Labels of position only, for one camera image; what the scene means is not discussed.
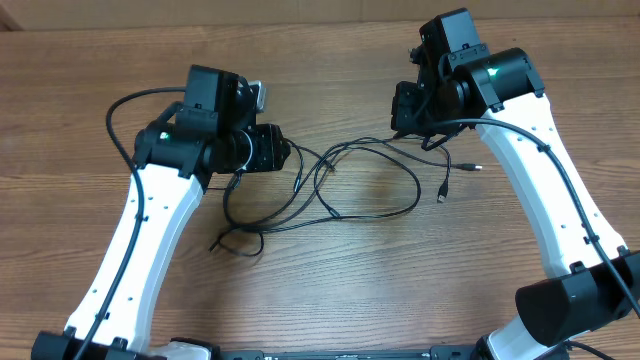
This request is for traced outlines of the black cable silver usb plug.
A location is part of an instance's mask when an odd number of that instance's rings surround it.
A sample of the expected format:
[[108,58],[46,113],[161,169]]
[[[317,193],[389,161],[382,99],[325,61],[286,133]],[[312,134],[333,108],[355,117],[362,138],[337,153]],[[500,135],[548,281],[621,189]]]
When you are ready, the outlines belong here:
[[[408,141],[416,141],[418,144],[426,144],[428,141],[423,137],[411,135],[407,138]],[[373,147],[375,150],[383,152],[400,162],[404,163],[408,166],[405,161],[410,160],[382,145],[375,145]],[[445,161],[444,154],[438,149],[434,149],[431,151],[438,152],[443,160]],[[335,190],[337,193],[335,195],[325,195],[323,193],[323,185],[332,181],[339,176],[337,165],[340,164],[343,160],[347,158],[347,156],[352,153],[361,153],[365,157],[367,161],[369,160],[380,160],[382,162],[382,169],[380,171],[375,170],[368,179],[365,179],[366,169],[363,165],[358,165],[352,173],[356,175],[354,179],[350,181],[347,185],[337,185],[330,186],[329,188]],[[415,198],[416,188],[414,182],[410,178],[410,176],[399,169],[399,167],[393,165],[391,162],[383,159],[380,156],[374,155],[372,153],[364,152],[364,151],[347,151],[339,155],[338,164],[336,165],[336,170],[327,175],[324,182],[322,183],[320,192],[322,197],[335,209],[338,210],[343,215],[364,215],[364,214],[380,214],[387,213],[394,210],[399,210],[408,206]],[[439,168],[444,171],[443,178],[441,179],[440,185],[445,177],[445,170],[443,168]],[[309,197],[309,194],[313,191],[313,184],[311,182],[307,182],[306,185],[302,188],[296,200],[293,204],[285,210],[281,215],[278,216],[280,220],[294,213]],[[318,218],[324,218],[328,215],[325,208],[321,205],[321,203],[317,200],[313,201],[311,205],[306,208],[302,212],[301,215],[291,220],[289,223],[291,225],[299,224],[302,222],[306,222],[309,220],[314,220]]]

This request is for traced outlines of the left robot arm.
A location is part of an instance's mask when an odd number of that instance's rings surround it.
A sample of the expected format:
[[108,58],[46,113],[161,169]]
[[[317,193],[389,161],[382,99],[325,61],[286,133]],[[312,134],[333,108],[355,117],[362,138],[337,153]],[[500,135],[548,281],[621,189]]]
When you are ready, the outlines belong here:
[[217,346],[187,338],[151,348],[160,289],[212,176],[278,171],[291,148],[278,126],[256,122],[261,82],[194,65],[180,91],[183,100],[142,129],[123,157],[127,203],[96,277],[62,333],[38,334],[32,358],[220,358]]

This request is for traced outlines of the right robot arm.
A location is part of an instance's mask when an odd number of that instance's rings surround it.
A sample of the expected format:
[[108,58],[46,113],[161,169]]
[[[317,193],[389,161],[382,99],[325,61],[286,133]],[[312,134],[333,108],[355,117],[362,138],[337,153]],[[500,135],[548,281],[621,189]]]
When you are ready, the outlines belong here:
[[470,12],[436,16],[410,52],[391,127],[430,150],[465,129],[494,154],[531,224],[544,280],[520,288],[516,316],[462,350],[466,359],[565,358],[577,336],[639,309],[639,256],[599,211],[565,149],[544,83],[525,51],[493,53]]

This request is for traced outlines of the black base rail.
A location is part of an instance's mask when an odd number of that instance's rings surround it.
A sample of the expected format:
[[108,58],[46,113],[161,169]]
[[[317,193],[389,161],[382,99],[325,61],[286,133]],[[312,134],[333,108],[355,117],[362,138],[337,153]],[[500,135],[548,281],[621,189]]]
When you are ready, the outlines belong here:
[[478,345],[436,345],[414,350],[344,350],[307,352],[224,351],[219,346],[187,338],[174,338],[153,348],[155,356],[169,360],[489,360],[493,356]]

